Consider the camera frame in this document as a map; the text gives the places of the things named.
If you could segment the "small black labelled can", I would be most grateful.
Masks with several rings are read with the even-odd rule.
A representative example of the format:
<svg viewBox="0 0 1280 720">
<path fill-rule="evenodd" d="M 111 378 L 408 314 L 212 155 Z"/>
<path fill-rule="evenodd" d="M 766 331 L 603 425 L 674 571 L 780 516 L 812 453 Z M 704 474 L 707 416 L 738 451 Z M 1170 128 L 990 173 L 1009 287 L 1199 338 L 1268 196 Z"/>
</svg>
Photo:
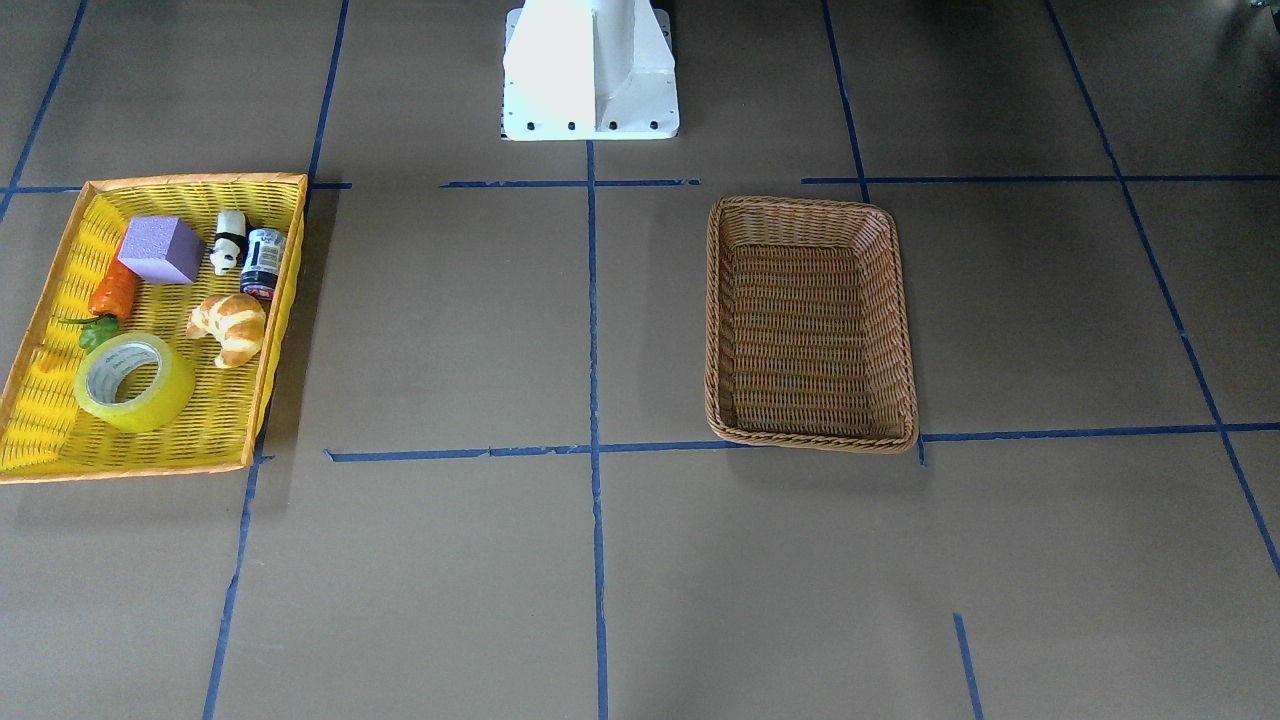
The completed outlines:
<svg viewBox="0 0 1280 720">
<path fill-rule="evenodd" d="M 250 232 L 247 241 L 239 291 L 270 301 L 282 274 L 287 237 L 280 231 L 257 228 Z"/>
</svg>

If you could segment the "purple foam cube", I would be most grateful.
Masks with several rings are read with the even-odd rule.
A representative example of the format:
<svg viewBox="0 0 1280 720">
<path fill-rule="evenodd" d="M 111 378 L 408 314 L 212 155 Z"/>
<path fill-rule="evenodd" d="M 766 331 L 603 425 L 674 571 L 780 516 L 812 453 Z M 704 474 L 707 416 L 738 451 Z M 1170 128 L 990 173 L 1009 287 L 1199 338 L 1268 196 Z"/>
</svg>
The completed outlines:
<svg viewBox="0 0 1280 720">
<path fill-rule="evenodd" d="M 193 284 L 205 245 L 179 217 L 132 217 L 116 259 L 152 284 Z"/>
</svg>

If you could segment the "toy croissant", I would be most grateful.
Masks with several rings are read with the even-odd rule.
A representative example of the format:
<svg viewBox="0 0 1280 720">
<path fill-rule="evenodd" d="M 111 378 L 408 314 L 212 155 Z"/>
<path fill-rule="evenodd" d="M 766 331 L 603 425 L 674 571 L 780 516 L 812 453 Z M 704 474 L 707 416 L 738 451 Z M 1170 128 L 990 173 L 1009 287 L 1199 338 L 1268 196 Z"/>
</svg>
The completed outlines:
<svg viewBox="0 0 1280 720">
<path fill-rule="evenodd" d="M 212 360 L 218 369 L 234 369 L 252 360 L 265 338 L 268 314 L 247 293 L 212 295 L 189 311 L 187 340 L 212 337 L 220 350 Z"/>
</svg>

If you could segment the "toy carrot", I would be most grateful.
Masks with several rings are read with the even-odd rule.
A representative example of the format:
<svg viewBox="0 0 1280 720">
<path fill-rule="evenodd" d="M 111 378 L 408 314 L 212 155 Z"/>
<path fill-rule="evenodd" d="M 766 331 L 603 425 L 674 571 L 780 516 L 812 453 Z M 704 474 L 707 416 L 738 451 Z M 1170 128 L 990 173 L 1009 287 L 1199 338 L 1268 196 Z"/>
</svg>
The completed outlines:
<svg viewBox="0 0 1280 720">
<path fill-rule="evenodd" d="M 129 320 L 140 278 L 118 258 L 113 259 L 88 300 L 88 316 L 60 318 L 59 325 L 79 331 L 78 347 L 86 354 L 122 332 Z"/>
</svg>

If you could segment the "yellow plastic basket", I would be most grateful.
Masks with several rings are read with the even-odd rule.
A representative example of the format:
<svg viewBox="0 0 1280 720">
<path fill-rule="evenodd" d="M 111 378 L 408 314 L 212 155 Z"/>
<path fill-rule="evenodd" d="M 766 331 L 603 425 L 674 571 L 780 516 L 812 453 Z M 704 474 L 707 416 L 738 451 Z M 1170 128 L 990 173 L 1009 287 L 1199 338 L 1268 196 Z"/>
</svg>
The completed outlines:
<svg viewBox="0 0 1280 720">
<path fill-rule="evenodd" d="M 302 174 L 189 174 L 87 182 L 3 392 L 3 480 L 38 483 L 232 471 L 253 461 L 297 295 L 308 179 Z M 174 217 L 211 243 L 218 214 L 280 231 L 282 273 L 262 302 L 262 347 L 219 369 L 220 345 L 189 338 L 189 313 L 234 293 L 236 272 L 141 281 L 122 331 L 92 352 L 81 320 L 137 217 Z"/>
</svg>

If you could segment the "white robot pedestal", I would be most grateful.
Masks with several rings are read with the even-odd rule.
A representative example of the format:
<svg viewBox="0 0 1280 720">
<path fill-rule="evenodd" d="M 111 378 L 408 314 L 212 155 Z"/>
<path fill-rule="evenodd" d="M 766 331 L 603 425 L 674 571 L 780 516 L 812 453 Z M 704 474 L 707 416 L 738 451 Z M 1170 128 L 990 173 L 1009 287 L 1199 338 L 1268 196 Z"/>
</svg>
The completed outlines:
<svg viewBox="0 0 1280 720">
<path fill-rule="evenodd" d="M 662 141 L 681 127 L 667 1 L 526 1 L 506 15 L 500 132 Z"/>
</svg>

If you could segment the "brown wicker basket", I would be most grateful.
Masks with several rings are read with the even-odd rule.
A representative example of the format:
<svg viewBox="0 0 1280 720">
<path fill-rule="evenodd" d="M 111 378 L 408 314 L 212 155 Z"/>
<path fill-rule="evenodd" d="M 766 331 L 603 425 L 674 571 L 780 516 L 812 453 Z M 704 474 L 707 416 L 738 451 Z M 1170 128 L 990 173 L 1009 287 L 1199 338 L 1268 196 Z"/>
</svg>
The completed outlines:
<svg viewBox="0 0 1280 720">
<path fill-rule="evenodd" d="M 727 196 L 707 223 L 704 406 L 740 445 L 901 454 L 920 433 L 893 218 Z"/>
</svg>

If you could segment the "small panda figure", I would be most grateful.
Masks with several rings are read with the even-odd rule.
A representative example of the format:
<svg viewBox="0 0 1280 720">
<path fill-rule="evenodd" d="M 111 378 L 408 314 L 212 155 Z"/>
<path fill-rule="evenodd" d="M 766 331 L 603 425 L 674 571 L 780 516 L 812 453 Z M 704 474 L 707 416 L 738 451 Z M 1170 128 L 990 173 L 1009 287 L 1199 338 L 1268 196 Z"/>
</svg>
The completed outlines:
<svg viewBox="0 0 1280 720">
<path fill-rule="evenodd" d="M 241 266 L 248 249 L 248 224 L 241 210 L 218 213 L 207 260 L 215 275 L 228 275 Z"/>
</svg>

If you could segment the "yellow tape roll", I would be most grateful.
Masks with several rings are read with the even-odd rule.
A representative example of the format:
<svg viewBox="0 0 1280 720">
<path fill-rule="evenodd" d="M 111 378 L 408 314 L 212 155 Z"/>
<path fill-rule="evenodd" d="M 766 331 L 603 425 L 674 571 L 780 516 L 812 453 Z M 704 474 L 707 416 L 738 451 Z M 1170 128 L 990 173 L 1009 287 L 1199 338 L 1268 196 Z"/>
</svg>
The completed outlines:
<svg viewBox="0 0 1280 720">
<path fill-rule="evenodd" d="M 79 364 L 73 396 L 84 413 L 127 433 L 174 421 L 195 396 L 193 364 L 165 340 L 125 332 Z"/>
</svg>

